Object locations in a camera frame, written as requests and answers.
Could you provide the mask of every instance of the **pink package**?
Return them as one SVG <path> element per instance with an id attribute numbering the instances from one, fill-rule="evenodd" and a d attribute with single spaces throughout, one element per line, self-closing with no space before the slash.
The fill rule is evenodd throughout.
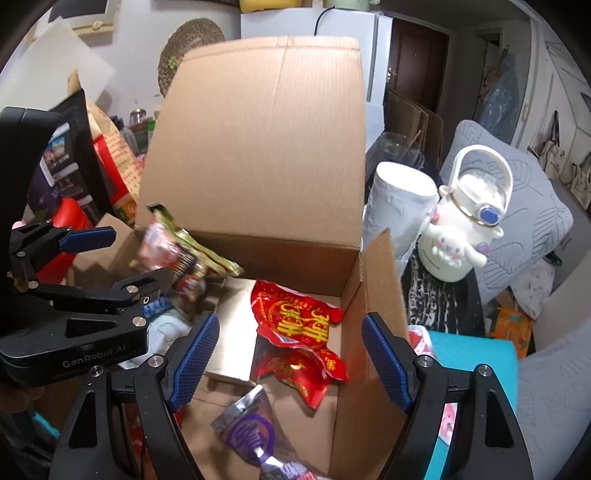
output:
<path id="1" fill-rule="evenodd" d="M 437 358 L 429 337 L 429 331 L 421 325 L 409 325 L 408 337 L 410 345 L 417 355 L 430 355 Z M 452 441 L 453 426 L 456 422 L 457 403 L 446 403 L 439 427 L 439 438 L 448 445 Z"/>

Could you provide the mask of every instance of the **paper towel roll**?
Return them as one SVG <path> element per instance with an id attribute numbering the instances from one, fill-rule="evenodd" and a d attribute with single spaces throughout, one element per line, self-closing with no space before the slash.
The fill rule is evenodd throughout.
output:
<path id="1" fill-rule="evenodd" d="M 435 182 L 423 172 L 398 163 L 380 163 L 363 217 L 363 247 L 390 228 L 392 251 L 395 258 L 402 258 L 438 201 Z"/>

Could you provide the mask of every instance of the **blue textured gripper pad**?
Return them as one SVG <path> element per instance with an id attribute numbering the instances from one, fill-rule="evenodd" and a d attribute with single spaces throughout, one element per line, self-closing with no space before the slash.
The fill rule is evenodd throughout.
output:
<path id="1" fill-rule="evenodd" d="M 160 315 L 161 313 L 170 310 L 172 307 L 173 305 L 170 303 L 169 299 L 164 295 L 160 295 L 158 300 L 154 300 L 153 302 L 144 305 L 144 318 L 150 320 L 151 318 L 156 317 L 156 315 Z"/>
<path id="2" fill-rule="evenodd" d="M 117 233 L 110 226 L 71 231 L 60 240 L 60 252 L 79 254 L 113 245 Z"/>
<path id="3" fill-rule="evenodd" d="M 406 373 L 369 315 L 363 319 L 361 335 L 388 398 L 408 413 L 413 401 L 408 395 Z"/>
<path id="4" fill-rule="evenodd" d="M 173 393 L 168 401 L 168 406 L 173 412 L 178 412 L 193 398 L 219 336 L 219 320 L 216 315 L 211 314 L 174 373 Z"/>

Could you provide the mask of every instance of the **yellow object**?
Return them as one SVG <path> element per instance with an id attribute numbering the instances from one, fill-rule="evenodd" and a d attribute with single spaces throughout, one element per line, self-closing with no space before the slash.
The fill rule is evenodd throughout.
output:
<path id="1" fill-rule="evenodd" d="M 531 331 L 534 321 L 525 313 L 500 307 L 499 314 L 493 321 L 489 337 L 511 340 L 515 345 L 517 358 L 521 360 L 527 356 L 530 347 Z"/>
<path id="2" fill-rule="evenodd" d="M 243 14 L 256 10 L 271 10 L 277 8 L 301 7 L 302 0 L 240 0 L 240 10 Z"/>

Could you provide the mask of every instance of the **cartoon dog figure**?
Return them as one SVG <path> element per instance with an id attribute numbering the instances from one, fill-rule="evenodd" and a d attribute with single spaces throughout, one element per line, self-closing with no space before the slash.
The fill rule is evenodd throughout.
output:
<path id="1" fill-rule="evenodd" d="M 460 268 L 464 260 L 475 267 L 486 265 L 486 257 L 478 253 L 457 228 L 429 223 L 423 235 L 433 238 L 431 253 L 452 268 Z"/>

